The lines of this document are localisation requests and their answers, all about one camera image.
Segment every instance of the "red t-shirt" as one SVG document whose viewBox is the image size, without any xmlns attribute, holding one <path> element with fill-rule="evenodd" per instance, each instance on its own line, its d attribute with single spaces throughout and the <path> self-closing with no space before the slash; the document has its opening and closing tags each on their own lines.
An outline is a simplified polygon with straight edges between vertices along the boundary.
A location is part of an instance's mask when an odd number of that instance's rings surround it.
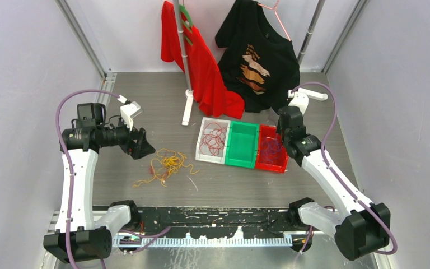
<svg viewBox="0 0 430 269">
<path fill-rule="evenodd" d="M 223 83 L 217 61 L 212 56 L 200 32 L 195 26 L 190 32 L 183 27 L 184 35 L 192 42 L 184 40 L 188 55 L 190 82 L 194 91 L 194 99 L 199 109 L 207 116 L 219 117 L 227 115 L 240 119 L 245 109 L 245 102 L 240 95 L 228 91 Z M 175 61 L 184 70 L 182 52 L 179 45 L 177 24 L 175 22 L 174 5 L 164 1 L 162 6 L 162 47 L 161 59 L 165 62 Z"/>
</svg>

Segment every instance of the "white arm segment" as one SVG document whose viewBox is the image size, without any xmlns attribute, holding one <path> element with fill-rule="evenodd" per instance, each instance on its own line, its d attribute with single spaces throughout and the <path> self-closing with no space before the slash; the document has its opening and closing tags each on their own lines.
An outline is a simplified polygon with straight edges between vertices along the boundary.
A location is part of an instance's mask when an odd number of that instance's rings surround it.
<svg viewBox="0 0 430 269">
<path fill-rule="evenodd" d="M 329 153 L 325 151 L 330 166 L 339 174 L 341 180 L 357 195 L 358 199 L 369 205 L 372 201 L 361 193 L 340 171 L 332 161 Z M 335 234 L 335 226 L 340 225 L 342 221 L 350 216 L 352 210 L 360 212 L 364 208 L 354 202 L 353 197 L 345 190 L 334 174 L 328 169 L 321 154 L 321 150 L 315 150 L 309 156 L 302 160 L 302 168 L 306 170 L 322 187 L 324 192 L 334 203 L 338 213 L 332 213 L 322 208 L 317 203 L 307 203 L 299 208 L 301 221 L 304 224 L 312 225 L 319 230 L 329 234 L 331 237 Z"/>
<path fill-rule="evenodd" d="M 70 231 L 76 231 L 83 226 L 85 230 L 95 228 L 93 221 L 93 174 L 95 173 L 98 153 L 93 150 L 83 151 L 82 149 L 69 150 L 73 162 L 73 202 L 72 202 L 72 223 Z M 64 175 L 62 204 L 60 215 L 55 225 L 55 229 L 60 229 L 61 233 L 66 232 L 68 191 L 70 188 L 70 170 L 65 154 L 62 154 Z"/>
<path fill-rule="evenodd" d="M 299 92 L 302 92 L 304 94 L 307 94 L 307 96 L 309 98 L 315 99 L 317 101 L 325 101 L 328 98 L 327 94 L 321 94 L 320 92 L 316 92 L 316 91 L 311 91 L 308 89 L 304 89 L 304 88 L 299 88 L 298 90 Z"/>
<path fill-rule="evenodd" d="M 111 232 L 111 238 L 117 235 L 121 227 L 131 220 L 129 206 L 112 206 L 106 214 L 96 221 L 95 229 L 106 226 Z"/>
<path fill-rule="evenodd" d="M 136 102 L 131 102 L 130 104 L 122 105 L 119 111 L 124 124 L 126 124 L 126 127 L 131 131 L 134 126 L 134 118 L 142 113 L 141 106 Z"/>
<path fill-rule="evenodd" d="M 73 203 L 72 203 L 72 223 L 70 231 L 77 231 L 78 227 L 85 230 L 97 229 L 106 226 L 111 232 L 111 236 L 116 233 L 131 220 L 129 206 L 112 206 L 107 213 L 95 223 L 93 217 L 93 174 L 95 173 L 98 153 L 93 150 L 83 151 L 82 149 L 69 150 L 70 157 L 74 164 L 75 173 L 73 179 Z M 62 155 L 64 166 L 62 204 L 60 215 L 55 225 L 55 230 L 61 233 L 67 230 L 67 207 L 68 191 L 70 188 L 70 174 L 68 161 L 65 154 Z"/>
<path fill-rule="evenodd" d="M 307 94 L 296 91 L 294 94 L 289 93 L 288 97 L 292 98 L 288 106 L 297 106 L 304 116 L 307 106 L 309 105 L 309 98 L 307 97 Z"/>
</svg>

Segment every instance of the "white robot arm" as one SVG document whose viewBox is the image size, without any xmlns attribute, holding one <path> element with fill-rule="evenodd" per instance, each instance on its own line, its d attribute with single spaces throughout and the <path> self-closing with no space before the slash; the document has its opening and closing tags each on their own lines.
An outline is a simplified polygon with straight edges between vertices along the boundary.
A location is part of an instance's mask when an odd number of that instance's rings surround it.
<svg viewBox="0 0 430 269">
<path fill-rule="evenodd" d="M 69 161 L 62 155 L 64 183 L 60 214 L 55 225 L 55 234 L 44 237 L 44 248 L 64 263 L 108 258 L 113 237 L 120 229 L 133 230 L 140 223 L 134 201 L 112 203 L 106 214 L 96 222 L 93 216 L 93 175 L 100 148 L 120 146 L 134 160 L 154 153 L 147 142 L 146 131 L 133 127 L 133 118 L 140 114 L 141 107 L 120 96 L 124 103 L 118 116 L 118 125 L 105 123 L 106 111 L 102 104 L 80 104 L 77 107 L 76 126 L 65 129 L 62 137 L 73 166 L 73 197 L 69 199 Z M 67 230 L 67 210 L 71 203 L 71 218 Z M 70 233 L 71 254 L 67 253 L 66 234 Z"/>
<path fill-rule="evenodd" d="M 327 95 L 300 88 L 289 97 L 293 98 L 290 104 L 279 110 L 278 133 L 283 146 L 319 183 L 337 209 L 332 212 L 304 198 L 289 205 L 289 221 L 294 226 L 310 225 L 321 230 L 333 238 L 342 254 L 352 261 L 387 246 L 390 237 L 371 213 L 389 230 L 389 209 L 383 203 L 374 204 L 361 193 L 335 165 L 328 151 L 321 148 L 319 139 L 306 133 L 303 114 L 309 97 L 325 100 Z"/>
</svg>

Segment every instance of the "sleeve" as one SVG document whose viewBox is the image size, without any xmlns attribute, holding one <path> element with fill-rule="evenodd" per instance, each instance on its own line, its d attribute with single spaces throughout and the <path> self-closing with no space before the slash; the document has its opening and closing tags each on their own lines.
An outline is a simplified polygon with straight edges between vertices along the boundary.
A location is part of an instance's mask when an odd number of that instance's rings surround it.
<svg viewBox="0 0 430 269">
<path fill-rule="evenodd" d="M 237 25 L 243 10 L 244 0 L 235 0 L 227 17 L 215 35 L 215 43 L 219 48 L 227 48 L 236 34 Z"/>
<path fill-rule="evenodd" d="M 288 91 L 299 86 L 301 75 L 297 71 L 293 76 L 291 76 L 277 91 L 276 96 L 273 98 L 273 103 L 271 107 L 277 113 L 278 110 L 284 106 L 287 106 L 290 102 L 288 98 Z"/>
<path fill-rule="evenodd" d="M 174 61 L 174 57 L 172 56 L 172 52 L 171 52 L 170 36 L 169 36 L 171 30 L 173 30 L 170 26 L 171 26 L 171 20 L 173 20 L 174 17 L 175 15 L 174 15 L 174 9 L 172 8 L 172 4 L 167 1 L 164 1 L 164 4 L 162 5 L 162 15 L 161 15 L 161 21 L 162 21 L 161 60 L 167 63 Z"/>
</svg>

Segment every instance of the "white wall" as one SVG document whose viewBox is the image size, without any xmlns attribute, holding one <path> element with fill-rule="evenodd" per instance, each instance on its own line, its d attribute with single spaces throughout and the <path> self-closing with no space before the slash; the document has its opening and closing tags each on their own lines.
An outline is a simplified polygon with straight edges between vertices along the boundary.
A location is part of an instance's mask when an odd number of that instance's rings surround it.
<svg viewBox="0 0 430 269">
<path fill-rule="evenodd" d="M 62 195 L 55 110 L 100 77 L 54 1 L 0 1 L 0 268 L 38 268 Z M 62 126 L 79 101 L 64 107 Z"/>
<path fill-rule="evenodd" d="M 179 71 L 176 64 L 161 61 L 161 8 L 163 0 L 68 0 L 90 42 L 101 50 L 111 69 L 122 71 Z M 223 54 L 215 45 L 215 34 L 233 0 L 186 0 L 194 24 L 216 59 Z M 259 2 L 273 6 L 275 0 Z M 357 0 L 326 1 L 301 70 L 320 71 L 342 32 Z M 296 54 L 301 49 L 317 1 L 281 0 L 278 14 L 287 29 Z M 284 35 L 274 12 L 265 10 L 268 21 Z"/>
<path fill-rule="evenodd" d="M 430 268 L 430 1 L 370 1 L 328 78 L 356 178 L 391 210 L 394 268 Z"/>
</svg>

